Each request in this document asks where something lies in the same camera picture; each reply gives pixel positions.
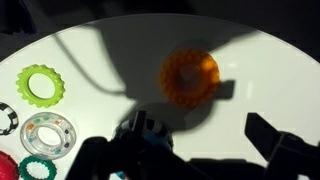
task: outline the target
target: white table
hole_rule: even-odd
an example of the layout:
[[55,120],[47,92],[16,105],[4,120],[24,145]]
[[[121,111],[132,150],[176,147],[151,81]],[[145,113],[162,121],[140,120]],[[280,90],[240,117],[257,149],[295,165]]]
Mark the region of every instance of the white table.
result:
[[[234,82],[232,98],[217,98],[190,111],[167,103],[159,70],[170,52],[184,47],[208,50],[219,65],[221,81]],[[45,64],[62,75],[66,92],[56,106],[37,108],[17,92],[17,74],[32,64]],[[274,127],[315,145],[320,139],[317,77],[320,66],[315,60],[261,31],[197,16],[138,15],[72,27],[8,57],[0,65],[0,102],[17,112],[20,125],[35,113],[49,111],[75,126],[75,147],[54,161],[58,180],[68,173],[83,140],[110,140],[119,122],[135,109],[149,110],[150,117],[176,129],[174,152],[185,160],[244,158],[265,165],[244,135],[247,113],[258,112]],[[52,91],[41,83],[32,86]],[[29,155],[20,142],[20,127],[0,137],[0,150],[17,163]]]

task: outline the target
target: black ring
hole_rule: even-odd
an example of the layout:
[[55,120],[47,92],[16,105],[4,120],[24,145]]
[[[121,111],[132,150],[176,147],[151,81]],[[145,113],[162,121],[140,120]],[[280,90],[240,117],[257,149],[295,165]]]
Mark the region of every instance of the black ring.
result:
[[7,113],[10,119],[10,126],[7,129],[0,129],[0,136],[1,135],[9,135],[17,129],[19,125],[19,120],[17,113],[7,104],[0,102],[0,110]]

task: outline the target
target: orange translucent gear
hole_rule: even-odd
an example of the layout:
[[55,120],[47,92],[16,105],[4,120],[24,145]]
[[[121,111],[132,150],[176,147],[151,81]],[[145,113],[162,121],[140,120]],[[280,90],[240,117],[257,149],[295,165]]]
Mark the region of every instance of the orange translucent gear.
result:
[[[192,65],[199,68],[200,82],[193,90],[183,90],[178,79],[182,67]],[[192,108],[207,101],[219,85],[219,69],[216,61],[205,51],[180,50],[170,55],[160,72],[160,85],[165,96],[173,103]]]

